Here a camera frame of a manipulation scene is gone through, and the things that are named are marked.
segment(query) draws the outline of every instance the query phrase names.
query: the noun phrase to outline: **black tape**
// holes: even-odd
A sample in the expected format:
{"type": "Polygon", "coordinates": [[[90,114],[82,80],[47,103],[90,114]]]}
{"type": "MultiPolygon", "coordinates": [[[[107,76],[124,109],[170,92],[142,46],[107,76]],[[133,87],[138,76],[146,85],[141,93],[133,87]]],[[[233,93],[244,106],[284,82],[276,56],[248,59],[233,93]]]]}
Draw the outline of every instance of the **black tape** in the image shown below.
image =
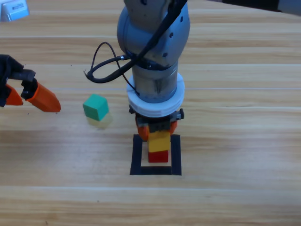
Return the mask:
{"type": "Polygon", "coordinates": [[[135,134],[130,175],[182,175],[180,135],[171,136],[172,166],[141,166],[142,144],[143,140],[135,134]]]}

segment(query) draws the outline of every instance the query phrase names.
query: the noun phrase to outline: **stacked blocks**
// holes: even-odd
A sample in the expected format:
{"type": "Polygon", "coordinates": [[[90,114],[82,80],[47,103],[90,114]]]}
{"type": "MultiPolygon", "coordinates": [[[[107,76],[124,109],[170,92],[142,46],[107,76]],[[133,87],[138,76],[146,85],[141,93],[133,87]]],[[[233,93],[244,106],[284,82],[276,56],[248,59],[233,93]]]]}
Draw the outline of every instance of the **stacked blocks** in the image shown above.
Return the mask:
{"type": "Polygon", "coordinates": [[[88,118],[101,121],[105,115],[109,112],[108,101],[106,98],[96,94],[92,94],[83,103],[85,115],[88,118]]]}
{"type": "Polygon", "coordinates": [[[143,141],[147,141],[150,163],[168,162],[168,150],[171,149],[170,139],[177,125],[178,122],[174,121],[171,123],[169,130],[161,130],[150,133],[148,127],[138,127],[137,124],[139,136],[143,141]]]}

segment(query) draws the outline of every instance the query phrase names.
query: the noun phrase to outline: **gray robot arm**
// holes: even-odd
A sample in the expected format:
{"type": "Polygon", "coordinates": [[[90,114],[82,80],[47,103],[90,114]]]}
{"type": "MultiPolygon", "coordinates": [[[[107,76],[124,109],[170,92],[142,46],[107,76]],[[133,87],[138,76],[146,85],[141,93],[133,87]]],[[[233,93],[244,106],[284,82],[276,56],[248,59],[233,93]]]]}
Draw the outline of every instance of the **gray robot arm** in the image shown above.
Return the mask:
{"type": "MultiPolygon", "coordinates": [[[[134,59],[153,37],[169,7],[177,0],[124,0],[117,37],[122,51],[134,59]]],[[[139,97],[149,103],[161,103],[176,92],[178,59],[190,33],[188,5],[160,37],[157,45],[133,66],[133,78],[139,97]]]]}
{"type": "MultiPolygon", "coordinates": [[[[117,37],[119,46],[125,54],[131,57],[143,50],[166,16],[171,2],[171,0],[124,0],[126,6],[119,18],[117,37]]],[[[144,56],[145,63],[149,63],[146,67],[150,69],[157,65],[158,68],[164,69],[174,65],[184,50],[189,32],[190,18],[186,3],[158,44],[144,56]]]]}

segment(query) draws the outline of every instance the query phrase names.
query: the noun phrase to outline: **wooden table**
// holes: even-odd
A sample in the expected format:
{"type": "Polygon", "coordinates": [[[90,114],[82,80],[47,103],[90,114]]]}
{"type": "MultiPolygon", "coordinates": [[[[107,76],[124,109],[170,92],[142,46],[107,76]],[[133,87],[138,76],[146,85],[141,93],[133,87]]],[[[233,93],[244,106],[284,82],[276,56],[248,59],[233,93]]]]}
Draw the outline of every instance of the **wooden table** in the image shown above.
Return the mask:
{"type": "MultiPolygon", "coordinates": [[[[121,54],[123,1],[28,3],[31,16],[0,24],[1,53],[35,70],[62,111],[0,109],[1,226],[301,225],[300,17],[189,0],[182,176],[131,176],[126,83],[83,74],[102,41],[121,54]],[[83,113],[93,93],[109,101],[102,123],[83,113]]],[[[97,61],[111,57],[105,47],[97,61]]]]}

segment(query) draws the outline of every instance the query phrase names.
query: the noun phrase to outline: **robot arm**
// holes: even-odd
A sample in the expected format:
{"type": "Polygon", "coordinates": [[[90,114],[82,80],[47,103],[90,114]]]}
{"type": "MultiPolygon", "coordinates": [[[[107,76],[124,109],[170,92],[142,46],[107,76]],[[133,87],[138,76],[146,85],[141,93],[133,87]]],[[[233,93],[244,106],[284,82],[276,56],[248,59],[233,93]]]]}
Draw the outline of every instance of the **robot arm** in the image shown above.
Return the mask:
{"type": "Polygon", "coordinates": [[[23,98],[44,112],[61,111],[60,102],[55,94],[38,83],[34,76],[33,70],[24,69],[24,66],[11,56],[0,55],[0,106],[22,105],[23,98]],[[24,89],[21,97],[7,84],[8,79],[22,81],[24,89]]]}
{"type": "MultiPolygon", "coordinates": [[[[122,51],[135,57],[147,46],[163,19],[172,0],[124,0],[125,7],[120,15],[117,37],[122,51]]],[[[167,69],[174,65],[188,40],[190,18],[187,3],[169,28],[160,37],[157,45],[150,49],[138,63],[148,70],[167,69]]]]}

